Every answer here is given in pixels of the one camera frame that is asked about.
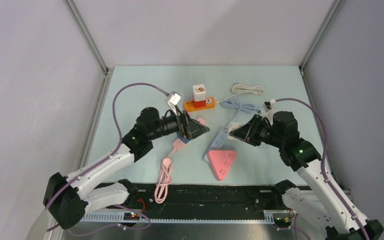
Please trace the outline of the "white cube socket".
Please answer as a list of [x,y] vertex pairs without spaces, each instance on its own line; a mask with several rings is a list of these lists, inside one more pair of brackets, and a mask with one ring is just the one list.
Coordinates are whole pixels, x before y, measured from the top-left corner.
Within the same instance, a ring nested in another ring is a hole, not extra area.
[[197,84],[192,86],[192,95],[195,102],[205,101],[207,98],[207,91],[204,84]]

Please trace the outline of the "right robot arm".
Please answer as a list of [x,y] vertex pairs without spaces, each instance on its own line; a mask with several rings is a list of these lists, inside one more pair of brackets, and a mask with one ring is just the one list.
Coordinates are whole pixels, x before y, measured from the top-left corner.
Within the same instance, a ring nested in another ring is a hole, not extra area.
[[384,232],[382,224],[369,219],[346,196],[326,169],[326,155],[300,136],[294,114],[276,111],[275,103],[266,101],[265,114],[255,114],[229,135],[255,147],[264,143],[277,148],[284,164],[307,183],[320,203],[314,204],[294,183],[283,180],[272,187],[271,204],[294,210],[315,228],[324,229],[328,240],[378,240]]

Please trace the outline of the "dark blue cube socket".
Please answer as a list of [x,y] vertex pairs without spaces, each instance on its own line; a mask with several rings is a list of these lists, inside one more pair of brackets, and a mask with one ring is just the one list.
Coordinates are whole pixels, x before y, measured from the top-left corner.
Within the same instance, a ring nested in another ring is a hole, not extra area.
[[187,137],[184,137],[183,135],[177,135],[177,138],[182,141],[184,144],[187,144],[190,140]]

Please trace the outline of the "red cube socket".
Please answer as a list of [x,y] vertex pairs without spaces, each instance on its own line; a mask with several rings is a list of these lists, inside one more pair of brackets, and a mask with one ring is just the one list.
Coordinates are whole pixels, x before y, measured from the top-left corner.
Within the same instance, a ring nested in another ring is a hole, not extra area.
[[206,101],[206,99],[204,99],[204,100],[193,100],[192,104],[193,104],[194,108],[199,109],[199,108],[206,107],[207,106],[207,101]]

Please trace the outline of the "pink triangular power strip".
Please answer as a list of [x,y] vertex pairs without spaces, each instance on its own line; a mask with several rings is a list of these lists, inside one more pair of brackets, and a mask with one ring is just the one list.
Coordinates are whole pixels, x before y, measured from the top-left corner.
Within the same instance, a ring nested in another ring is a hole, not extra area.
[[206,156],[214,177],[222,181],[234,164],[238,153],[236,150],[210,150]]

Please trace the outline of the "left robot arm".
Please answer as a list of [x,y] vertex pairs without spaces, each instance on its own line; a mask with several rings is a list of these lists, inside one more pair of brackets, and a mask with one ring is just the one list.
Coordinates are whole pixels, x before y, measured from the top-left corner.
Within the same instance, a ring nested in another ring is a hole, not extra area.
[[154,107],[144,108],[133,128],[107,156],[66,176],[57,172],[49,178],[43,204],[57,226],[68,230],[85,214],[112,205],[134,207],[138,195],[131,190],[128,180],[106,187],[98,185],[143,158],[153,149],[155,139],[177,134],[194,140],[210,131],[208,126],[191,118],[187,111],[181,111],[172,103],[169,106],[164,116],[160,116]]

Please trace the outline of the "orange power strip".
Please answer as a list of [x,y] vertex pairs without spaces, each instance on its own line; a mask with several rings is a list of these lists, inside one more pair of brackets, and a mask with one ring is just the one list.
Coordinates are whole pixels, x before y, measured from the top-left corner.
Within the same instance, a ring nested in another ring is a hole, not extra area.
[[213,109],[215,106],[216,106],[216,101],[214,97],[207,97],[206,100],[202,100],[202,101],[191,100],[191,101],[185,101],[183,103],[183,108],[189,113]]

